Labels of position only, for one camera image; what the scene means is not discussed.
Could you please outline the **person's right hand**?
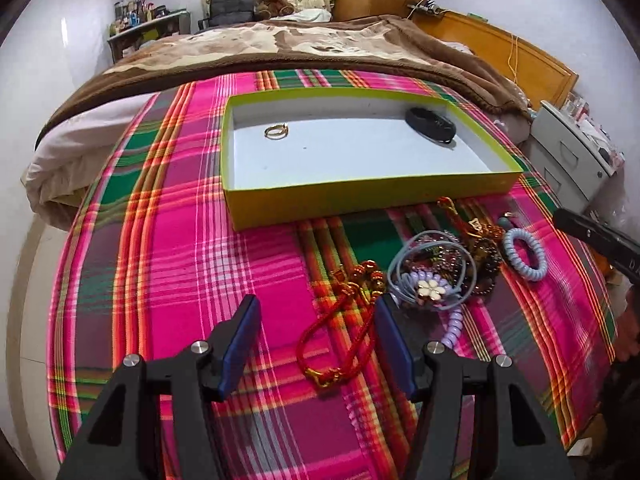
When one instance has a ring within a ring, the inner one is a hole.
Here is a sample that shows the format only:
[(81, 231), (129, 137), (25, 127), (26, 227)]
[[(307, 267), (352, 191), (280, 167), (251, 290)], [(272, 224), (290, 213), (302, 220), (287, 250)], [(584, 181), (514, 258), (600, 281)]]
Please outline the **person's right hand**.
[(614, 351), (616, 359), (626, 362), (639, 354), (639, 289), (631, 286), (626, 295), (626, 308), (616, 320)]

